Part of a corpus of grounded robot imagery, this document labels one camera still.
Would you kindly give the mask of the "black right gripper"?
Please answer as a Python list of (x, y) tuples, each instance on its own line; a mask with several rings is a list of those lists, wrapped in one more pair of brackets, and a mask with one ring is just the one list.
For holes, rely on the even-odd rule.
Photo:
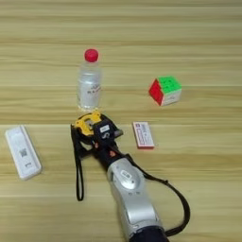
[[(100, 132), (102, 134), (109, 133), (111, 137), (117, 138), (124, 134), (124, 132), (119, 129), (113, 121), (106, 115), (101, 115), (101, 128)], [(91, 136), (84, 135), (80, 128), (71, 127), (71, 137), (74, 145), (74, 149), (80, 158), (84, 158), (93, 153), (94, 157), (100, 162), (105, 170), (116, 161), (122, 158), (130, 158), (129, 154), (122, 153), (116, 142), (111, 141), (97, 141), (93, 140)]]

